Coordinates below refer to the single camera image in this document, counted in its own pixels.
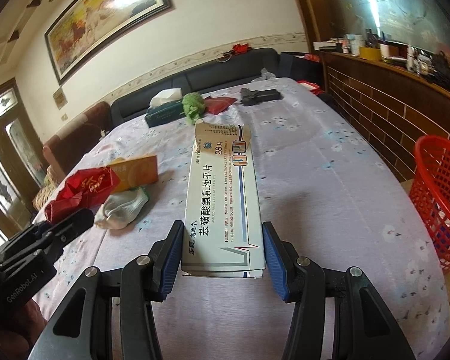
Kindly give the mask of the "red foil wrapper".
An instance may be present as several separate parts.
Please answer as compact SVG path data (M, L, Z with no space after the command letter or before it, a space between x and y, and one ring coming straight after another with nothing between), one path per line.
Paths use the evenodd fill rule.
M65 180L57 197L44 209L46 219L58 224L81 209L90 209L105 202L119 185L117 174L107 166L82 169Z

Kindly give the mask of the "white knit glove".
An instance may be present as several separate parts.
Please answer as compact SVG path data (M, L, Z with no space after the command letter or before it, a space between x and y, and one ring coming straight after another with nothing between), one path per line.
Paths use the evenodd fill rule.
M102 229L122 230L138 217L148 202L149 195L143 186L112 193L99 207L94 225Z

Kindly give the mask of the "orange medicine box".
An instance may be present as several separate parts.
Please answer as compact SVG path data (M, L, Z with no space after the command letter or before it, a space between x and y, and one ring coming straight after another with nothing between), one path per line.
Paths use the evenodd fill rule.
M134 189L158 181L158 157L146 155L139 158L118 158L108 165L119 178L115 193Z

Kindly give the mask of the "long white medicine box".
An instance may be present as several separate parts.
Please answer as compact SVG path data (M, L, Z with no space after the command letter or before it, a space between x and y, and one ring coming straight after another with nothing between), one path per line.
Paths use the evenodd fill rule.
M249 127L196 124L184 226L185 274L263 275L262 221Z

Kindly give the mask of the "red plastic waste basket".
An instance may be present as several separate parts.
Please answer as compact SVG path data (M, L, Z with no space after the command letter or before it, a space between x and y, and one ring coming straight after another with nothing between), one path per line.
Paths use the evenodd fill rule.
M450 140L422 136L415 143L416 172L409 197L427 228L444 272L450 272Z

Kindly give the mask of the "floral pink tablecloth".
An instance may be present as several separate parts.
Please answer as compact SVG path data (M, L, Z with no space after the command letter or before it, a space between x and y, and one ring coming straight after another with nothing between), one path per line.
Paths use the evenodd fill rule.
M362 133L295 81L253 83L282 97L233 104L214 124L249 126L261 217L321 267L360 267L399 322L417 359L447 340L449 303L433 242L404 189ZM79 168L156 155L159 180L128 228L91 228L70 243L57 275L36 296L45 317L86 267L122 267L149 251L184 217L194 130L184 120L119 125L82 157ZM165 359L279 359L293 306L259 279L181 276L153 307Z

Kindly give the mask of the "wooden brick-pattern counter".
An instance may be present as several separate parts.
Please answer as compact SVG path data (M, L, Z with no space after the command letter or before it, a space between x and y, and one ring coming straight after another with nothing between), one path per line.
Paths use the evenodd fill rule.
M398 181L415 177L424 135L450 139L450 92L398 67L322 52L326 92Z

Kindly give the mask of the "green tissue box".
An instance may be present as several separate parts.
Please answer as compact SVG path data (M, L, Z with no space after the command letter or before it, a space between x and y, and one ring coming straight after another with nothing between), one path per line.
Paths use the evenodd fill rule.
M150 101L145 122L150 127L165 125L184 118L181 88L168 88L156 94Z

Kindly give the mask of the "green crumpled cloth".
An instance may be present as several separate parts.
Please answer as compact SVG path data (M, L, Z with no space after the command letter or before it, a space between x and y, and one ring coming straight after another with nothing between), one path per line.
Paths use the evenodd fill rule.
M184 108L184 115L190 125L195 125L206 111L204 99L199 93L185 94L182 99L182 105Z

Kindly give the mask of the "black toy pistol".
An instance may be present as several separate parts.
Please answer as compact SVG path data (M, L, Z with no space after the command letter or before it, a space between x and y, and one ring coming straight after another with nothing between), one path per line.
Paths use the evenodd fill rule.
M282 95L276 89L251 90L249 88L241 89L241 104L245 107L255 106L262 102L280 100Z

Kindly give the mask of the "red flat pouch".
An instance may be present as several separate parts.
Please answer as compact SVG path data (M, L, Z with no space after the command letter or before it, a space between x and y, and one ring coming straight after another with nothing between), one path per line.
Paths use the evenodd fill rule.
M234 97L212 97L208 96L204 99L206 111L212 115L218 115L223 111L226 111L230 105L234 104L236 99Z

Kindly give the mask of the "black leather sofa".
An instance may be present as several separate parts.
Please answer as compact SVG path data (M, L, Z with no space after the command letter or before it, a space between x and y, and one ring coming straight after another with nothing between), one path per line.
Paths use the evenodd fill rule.
M180 88L183 94L205 94L243 85L260 77L263 69L276 74L279 61L279 54L272 48L253 49L226 62L214 60L178 72L115 100L110 107L112 126L116 128L144 115L152 98L164 89Z

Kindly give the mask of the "framed horse painting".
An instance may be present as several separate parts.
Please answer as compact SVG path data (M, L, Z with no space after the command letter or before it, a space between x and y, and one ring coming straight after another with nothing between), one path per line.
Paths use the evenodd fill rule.
M45 33L59 84L137 24L171 8L170 0L73 0Z

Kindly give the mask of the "red knot ornament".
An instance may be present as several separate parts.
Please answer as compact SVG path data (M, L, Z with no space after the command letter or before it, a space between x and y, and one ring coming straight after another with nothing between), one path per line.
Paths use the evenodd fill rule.
M250 52L253 48L248 44L235 44L232 49L229 51L229 54L232 56L243 55Z

